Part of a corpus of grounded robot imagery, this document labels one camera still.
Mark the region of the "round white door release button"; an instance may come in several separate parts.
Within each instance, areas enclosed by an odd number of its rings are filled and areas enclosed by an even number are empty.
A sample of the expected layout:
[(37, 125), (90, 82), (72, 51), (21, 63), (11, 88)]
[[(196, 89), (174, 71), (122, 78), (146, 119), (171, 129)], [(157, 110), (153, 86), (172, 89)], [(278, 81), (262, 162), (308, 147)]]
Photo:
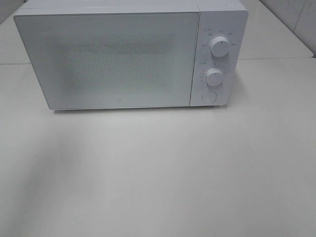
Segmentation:
[(214, 91), (207, 91), (202, 95), (202, 100), (206, 104), (212, 104), (217, 100), (217, 93)]

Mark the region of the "white microwave door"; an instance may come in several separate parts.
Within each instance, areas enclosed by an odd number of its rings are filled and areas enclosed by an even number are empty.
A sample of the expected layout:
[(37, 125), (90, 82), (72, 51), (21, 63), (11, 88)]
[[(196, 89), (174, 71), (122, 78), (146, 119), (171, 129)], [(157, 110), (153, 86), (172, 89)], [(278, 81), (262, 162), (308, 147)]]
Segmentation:
[(197, 12), (15, 16), (53, 110), (187, 106)]

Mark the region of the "lower white microwave knob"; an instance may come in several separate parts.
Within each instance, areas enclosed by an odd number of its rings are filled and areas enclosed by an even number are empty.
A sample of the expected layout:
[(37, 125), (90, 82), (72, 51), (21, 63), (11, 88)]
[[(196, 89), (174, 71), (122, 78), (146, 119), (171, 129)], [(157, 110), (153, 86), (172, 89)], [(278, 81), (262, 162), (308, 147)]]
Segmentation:
[(209, 69), (206, 74), (206, 83), (208, 86), (218, 86), (223, 82), (224, 74), (218, 68)]

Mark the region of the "white microwave knob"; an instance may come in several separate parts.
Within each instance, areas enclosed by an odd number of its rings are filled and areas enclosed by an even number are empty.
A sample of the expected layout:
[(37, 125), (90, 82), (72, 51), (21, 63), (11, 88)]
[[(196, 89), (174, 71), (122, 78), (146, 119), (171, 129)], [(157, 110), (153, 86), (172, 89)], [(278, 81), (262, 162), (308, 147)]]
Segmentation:
[(224, 74), (218, 68), (209, 69), (206, 74), (206, 83), (208, 86), (218, 86), (223, 82)]
[(216, 35), (209, 41), (210, 51), (215, 57), (223, 57), (229, 53), (230, 39), (225, 35)]

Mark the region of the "upper white microwave knob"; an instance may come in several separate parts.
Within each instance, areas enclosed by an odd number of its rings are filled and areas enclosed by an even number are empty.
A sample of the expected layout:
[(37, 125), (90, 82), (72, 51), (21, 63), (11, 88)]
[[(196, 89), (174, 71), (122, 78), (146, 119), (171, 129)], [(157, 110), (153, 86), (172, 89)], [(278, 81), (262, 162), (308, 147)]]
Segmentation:
[(230, 39), (225, 35), (216, 35), (209, 41), (210, 51), (215, 57), (223, 57), (229, 53)]

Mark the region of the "white microwave oven body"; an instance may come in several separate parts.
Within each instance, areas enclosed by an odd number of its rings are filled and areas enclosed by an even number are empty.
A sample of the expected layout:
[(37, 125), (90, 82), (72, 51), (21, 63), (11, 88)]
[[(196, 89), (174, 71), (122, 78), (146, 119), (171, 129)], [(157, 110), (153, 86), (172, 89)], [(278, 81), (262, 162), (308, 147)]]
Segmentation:
[[(248, 18), (247, 9), (238, 0), (30, 0), (15, 13), (14, 18), (184, 12), (199, 14), (191, 97), (186, 107), (223, 106), (229, 99)], [(223, 57), (215, 57), (210, 51), (209, 41), (216, 35), (225, 35), (230, 39), (229, 53)], [(218, 68), (224, 74), (223, 82), (218, 86), (208, 86), (206, 83), (205, 74), (212, 68)], [(202, 100), (202, 95), (207, 91), (217, 93), (217, 100), (212, 104)]]

